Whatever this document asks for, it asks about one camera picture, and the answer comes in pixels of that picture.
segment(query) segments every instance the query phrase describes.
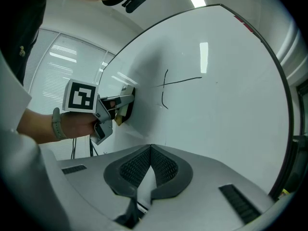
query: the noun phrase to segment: white curved panel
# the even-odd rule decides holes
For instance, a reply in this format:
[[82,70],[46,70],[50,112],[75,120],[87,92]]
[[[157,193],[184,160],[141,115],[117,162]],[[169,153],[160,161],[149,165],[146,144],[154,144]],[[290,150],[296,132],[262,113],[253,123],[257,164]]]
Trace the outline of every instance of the white curved panel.
[[[166,84],[201,78],[163,87],[167,70]],[[270,54],[231,12],[199,8],[145,31],[104,70],[100,96],[119,95],[124,82],[136,88],[133,112],[114,123],[104,151],[166,145],[219,160],[270,191],[288,141],[287,99]]]

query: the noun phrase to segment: black marker line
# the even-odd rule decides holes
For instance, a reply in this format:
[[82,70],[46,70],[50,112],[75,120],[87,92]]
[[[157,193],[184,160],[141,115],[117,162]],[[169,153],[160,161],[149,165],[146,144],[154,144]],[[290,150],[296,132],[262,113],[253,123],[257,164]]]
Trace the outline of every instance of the black marker line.
[[165,89],[165,80],[166,80],[167,72],[168,72],[168,69],[167,69],[167,71],[165,72],[164,84],[162,85],[162,86],[163,86],[163,92],[162,92],[162,105],[163,105],[166,109],[168,109],[168,107],[164,105],[163,99],[164,99],[164,89]]
[[165,82],[163,83],[163,85],[159,85],[159,86],[155,86],[155,87],[161,87],[161,86],[166,86],[166,85],[170,85],[170,84],[175,84],[175,83],[180,83],[180,82],[184,82],[184,81],[188,81],[188,80],[192,80],[192,79],[201,79],[202,77],[194,77],[194,78],[190,78],[190,79],[185,79],[185,80],[180,80],[180,81],[176,81],[176,82],[170,82],[165,84]]
[[163,91],[163,93],[162,93],[162,104],[163,104],[163,106],[164,106],[165,108],[168,109],[168,107],[164,105],[163,98],[164,98],[164,91]]
[[165,72],[164,83],[163,83],[163,85],[162,85],[162,86],[164,86],[164,87],[165,87],[165,80],[166,80],[166,75],[167,75],[167,72],[168,72],[168,69],[167,69],[167,71]]

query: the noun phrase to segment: camera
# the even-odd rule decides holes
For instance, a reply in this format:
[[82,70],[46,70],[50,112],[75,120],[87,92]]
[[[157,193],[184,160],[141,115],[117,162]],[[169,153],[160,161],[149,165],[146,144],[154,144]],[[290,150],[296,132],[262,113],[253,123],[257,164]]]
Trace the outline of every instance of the camera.
[[132,13],[145,1],[146,0],[126,0],[125,3],[122,4],[122,6],[125,8],[127,13]]

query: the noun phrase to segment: window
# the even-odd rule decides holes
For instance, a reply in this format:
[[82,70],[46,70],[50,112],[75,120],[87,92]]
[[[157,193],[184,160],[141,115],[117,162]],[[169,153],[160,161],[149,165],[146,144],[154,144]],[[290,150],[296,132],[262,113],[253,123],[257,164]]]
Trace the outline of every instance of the window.
[[[102,70],[113,57],[77,38],[40,29],[26,67],[25,84],[32,96],[28,108],[45,115],[52,114],[55,107],[61,110],[69,79],[99,84]],[[72,140],[42,144],[41,148],[51,149],[57,160],[69,159]],[[78,138],[76,158],[89,155],[89,137]]]

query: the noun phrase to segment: vent slot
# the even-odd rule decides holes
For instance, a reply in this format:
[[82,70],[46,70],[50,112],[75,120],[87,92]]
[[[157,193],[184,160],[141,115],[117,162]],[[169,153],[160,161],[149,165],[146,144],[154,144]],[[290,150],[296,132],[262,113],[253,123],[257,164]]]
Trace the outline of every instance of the vent slot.
[[62,172],[67,175],[67,174],[71,174],[77,171],[81,171],[86,169],[87,167],[84,165],[77,165],[77,166],[73,166],[73,167],[66,167],[66,168],[62,168]]
[[261,215],[249,200],[232,184],[219,187],[242,221],[247,224]]

